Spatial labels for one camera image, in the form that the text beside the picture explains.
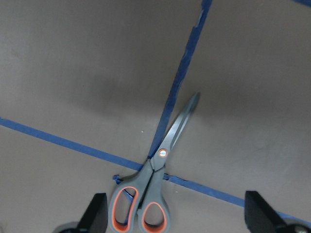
blue tape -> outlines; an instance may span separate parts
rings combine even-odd
[[[124,159],[124,158],[121,158],[121,157],[118,157],[118,156],[115,156],[115,155],[112,155],[112,154],[109,154],[109,153],[106,153],[106,152],[103,152],[103,151],[100,151],[97,149],[93,149],[91,147],[87,147],[87,146],[84,146],[82,144],[69,141],[67,139],[52,135],[50,133],[46,133],[46,132],[43,132],[40,130],[36,130],[34,128],[19,124],[17,122],[11,121],[11,120],[2,119],[1,117],[0,117],[0,125],[4,126],[6,128],[9,128],[9,129],[21,132],[21,133],[25,133],[27,135],[30,135],[30,136],[33,136],[33,137],[36,137],[36,138],[39,138],[42,140],[45,140],[47,142],[51,142],[51,143],[60,145],[62,147],[65,147],[65,148],[68,148],[71,150],[75,150],[75,151],[78,151],[78,152],[81,152],[84,154],[88,154],[88,155],[91,155],[91,156],[99,158],[99,159],[106,160],[106,161],[114,163],[114,164],[118,164],[118,165],[121,165],[121,166],[124,166],[127,168],[131,168],[131,169],[136,170],[136,171],[139,171],[142,168],[142,164],[133,162],[131,160],[127,160],[127,159]],[[122,182],[122,179],[120,179],[119,176],[114,176],[113,179],[117,183]],[[168,180],[172,183],[181,185],[183,187],[192,189],[194,191],[203,193],[205,195],[208,195],[208,196],[220,199],[220,200],[227,201],[227,202],[232,203],[234,205],[244,207],[244,200],[243,199],[235,197],[235,196],[227,194],[227,193],[224,193],[224,192],[221,192],[221,191],[218,191],[216,189],[209,188],[209,187],[204,186],[204,185],[200,185],[196,182],[183,180],[179,177],[170,176],[168,174],[165,174],[163,179]],[[279,213],[279,214],[283,218],[290,218],[290,219],[294,219],[297,221],[304,222],[307,226],[309,226],[311,228],[311,222],[308,222],[308,221],[305,221],[305,220],[302,220],[302,219],[299,219],[299,218],[296,218],[296,217],[293,217],[291,215],[287,215],[284,213]]]
[[[57,145],[60,145],[62,147],[66,147],[68,149],[72,149],[84,154],[88,154],[91,155],[93,157],[99,158],[99,159],[103,159],[106,161],[109,161],[111,163],[114,164],[118,164],[124,167],[128,167],[131,168],[133,170],[139,171],[142,168],[142,165],[136,162],[133,162],[131,160],[128,159],[124,159],[118,156],[115,156],[113,154],[109,154],[91,147],[87,147],[84,146],[82,144],[76,143],[76,142],[72,142],[69,141],[67,139],[52,135],[50,133],[46,133],[40,130],[36,130],[34,128],[31,128],[29,126],[25,126],[22,124],[19,124],[17,122],[11,121],[11,120],[7,120],[7,119],[2,119],[0,117],[0,125],[7,127],[9,129],[15,130],[15,131],[19,131],[21,133],[25,133],[27,135],[33,136],[33,137],[37,137],[40,138],[42,140],[45,140],[47,142],[51,142]]]
[[[186,49],[185,49],[185,53],[180,61],[174,82],[172,84],[171,87],[171,91],[169,93],[169,96],[166,100],[164,109],[163,109],[163,113],[161,116],[161,119],[159,121],[159,124],[157,126],[156,132],[155,132],[155,136],[154,139],[152,141],[150,150],[149,150],[149,154],[148,154],[148,158],[151,158],[156,150],[158,149],[158,147],[160,146],[163,136],[165,134],[167,125],[169,123],[173,108],[175,106],[176,100],[177,100],[177,95],[178,95],[178,91],[179,88],[181,86],[182,81],[185,78],[185,75],[187,73],[192,55],[194,53],[196,44],[199,40],[201,31],[203,29],[210,5],[212,3],[212,0],[203,0],[201,7],[202,7],[202,11],[201,14],[199,16],[197,25],[193,27],[191,34],[189,36],[187,45],[186,45]]]
[[[183,180],[177,176],[169,176],[166,174],[164,176],[164,179],[168,180],[172,183],[181,185],[183,187],[192,189],[194,191],[209,195],[211,197],[230,202],[230,203],[232,203],[234,205],[238,205],[240,207],[244,207],[244,199],[242,199],[242,198],[235,197],[233,195],[218,191],[216,189],[198,184],[198,183],[193,182],[193,181]]]
[[[311,0],[294,0],[294,1],[311,7]]]

scissors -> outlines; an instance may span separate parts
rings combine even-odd
[[[134,227],[135,215],[138,215],[138,226],[143,233],[167,233],[170,227],[169,208],[162,196],[162,181],[165,171],[165,162],[183,131],[189,116],[195,109],[200,94],[196,93],[178,115],[170,130],[162,140],[157,151],[148,159],[141,171],[134,177],[124,180],[114,190],[108,210],[108,222],[116,233],[130,233]],[[121,194],[132,197],[131,205],[125,222],[116,219],[116,207]],[[146,222],[146,213],[151,206],[156,205],[162,215],[162,222],[151,225]]]

scissor handle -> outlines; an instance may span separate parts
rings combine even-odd
[[[134,218],[137,212],[139,202],[144,194],[144,190],[148,185],[153,169],[150,160],[147,160],[141,171],[133,178],[124,180],[120,183],[112,194],[109,210],[108,222],[111,229],[116,233],[130,233],[134,227]],[[132,188],[135,190],[133,202],[129,208],[127,223],[120,223],[116,220],[116,206],[122,192]]]
[[[143,233],[167,233],[170,228],[170,212],[162,196],[164,171],[165,168],[163,167],[153,174],[142,206],[138,209],[138,225]],[[146,213],[153,204],[157,205],[163,214],[163,222],[158,225],[150,225],[145,221]]]

blue painter's tape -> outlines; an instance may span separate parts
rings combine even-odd
[[[197,25],[193,27],[191,34],[189,36],[189,39],[188,39],[188,42],[186,45],[186,49],[185,49],[185,53],[184,53],[184,55],[180,61],[174,82],[173,82],[172,87],[171,87],[171,91],[170,91],[169,96],[166,100],[160,122],[157,126],[155,136],[154,136],[154,139],[152,141],[150,151],[148,154],[148,158],[151,158],[154,155],[157,148],[160,146],[160,144],[162,142],[163,136],[165,134],[167,125],[168,125],[169,120],[170,120],[170,116],[172,114],[173,108],[174,108],[176,100],[177,100],[179,88],[180,88],[181,83],[184,80],[185,75],[187,73],[192,55],[194,53],[196,44],[199,40],[199,37],[200,37],[201,31],[203,29],[203,26],[204,26],[209,8],[211,6],[211,3],[212,3],[212,0],[203,0],[202,1],[201,14],[199,16]]]
[[[114,164],[118,164],[124,167],[128,167],[131,168],[133,170],[139,171],[142,168],[142,165],[136,162],[133,162],[131,160],[128,159],[124,159],[118,156],[115,156],[113,154],[109,154],[91,147],[87,147],[84,146],[82,144],[76,143],[76,142],[72,142],[69,141],[67,139],[52,135],[50,133],[46,133],[40,130],[36,130],[34,128],[31,128],[29,126],[26,125],[22,125],[19,124],[17,122],[11,121],[11,120],[7,120],[7,119],[2,119],[0,117],[0,125],[10,128],[12,130],[16,130],[19,131],[21,133],[25,133],[28,134],[30,136],[33,137],[37,137],[40,138],[42,140],[48,141],[48,142],[52,142],[54,144],[84,153],[84,154],[88,154],[91,155],[93,157],[99,158],[99,159],[103,159],[106,161],[109,161],[111,163]]]
[[[311,0],[294,0],[294,1],[311,7]]]
[[[130,161],[130,160],[127,160],[127,159],[124,159],[124,158],[121,158],[121,157],[118,157],[118,156],[115,156],[115,155],[112,155],[112,154],[109,154],[109,153],[106,153],[106,152],[103,152],[103,151],[100,151],[97,149],[93,149],[91,147],[87,147],[87,146],[81,145],[81,144],[76,143],[76,142],[69,141],[67,139],[52,135],[50,133],[45,133],[43,131],[36,130],[34,128],[19,124],[17,122],[11,121],[11,120],[2,119],[1,117],[0,117],[0,125],[4,126],[6,128],[9,128],[9,129],[21,132],[21,133],[25,133],[27,135],[30,135],[30,136],[33,136],[33,137],[36,137],[36,138],[39,138],[39,139],[42,139],[45,141],[48,141],[48,142],[63,146],[63,147],[68,148],[68,149],[72,149],[72,150],[75,150],[75,151],[78,151],[78,152],[81,152],[84,154],[91,155],[91,156],[96,157],[96,158],[100,158],[100,159],[109,161],[111,163],[115,163],[115,164],[118,164],[118,165],[121,165],[124,167],[131,168],[131,169],[136,170],[136,171],[139,171],[142,167],[142,165],[139,163],[135,163],[133,161]],[[122,179],[120,179],[119,176],[114,176],[113,179],[117,183],[122,182]],[[204,186],[204,185],[200,185],[196,182],[186,181],[186,180],[183,180],[179,177],[170,176],[168,174],[165,174],[163,179],[168,180],[172,183],[181,185],[183,187],[195,190],[197,192],[203,193],[205,195],[230,202],[234,205],[244,207],[244,200],[243,199],[235,197],[235,196],[227,194],[227,193],[224,193],[224,192],[221,192],[221,191],[218,191],[218,190],[213,189],[213,188],[209,188],[209,187]],[[294,219],[294,220],[303,222],[311,228],[311,222],[298,219],[298,218],[293,217],[291,215],[287,215],[287,214],[283,214],[283,213],[279,213],[279,214],[283,218],[289,218],[289,219]]]
[[[177,176],[170,176],[168,174],[165,174],[164,179],[168,180],[172,183],[184,186],[186,188],[195,190],[197,192],[209,195],[211,197],[230,202],[230,203],[238,205],[240,207],[244,207],[244,199],[242,199],[242,198],[235,197],[233,195],[218,191],[216,189],[198,184],[198,183],[193,182],[193,181],[183,180]]]
[[[183,180],[183,179],[181,179],[181,178],[179,178],[177,176],[170,176],[169,174],[165,174],[163,179],[168,180],[168,181],[170,181],[172,183],[181,185],[183,187],[195,190],[197,192],[206,194],[208,196],[211,196],[211,197],[214,197],[214,198],[217,198],[217,199],[220,199],[220,200],[227,201],[229,203],[232,203],[234,205],[238,205],[238,206],[244,208],[244,199],[242,199],[242,198],[235,197],[235,196],[230,195],[228,193],[224,193],[224,192],[218,191],[216,189],[213,189],[213,188],[210,188],[210,187],[198,184],[198,183],[193,182],[193,181]],[[311,222],[308,222],[308,221],[305,221],[305,220],[302,220],[302,219],[299,219],[299,218],[296,218],[294,216],[291,216],[291,215],[288,215],[288,214],[284,214],[284,213],[281,213],[281,212],[278,212],[278,214],[280,215],[281,218],[296,220],[299,223],[305,224],[306,226],[311,228]]]

scissor pivot screw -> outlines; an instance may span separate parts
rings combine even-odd
[[[159,156],[164,158],[168,155],[168,151],[166,149],[160,149],[159,150]]]

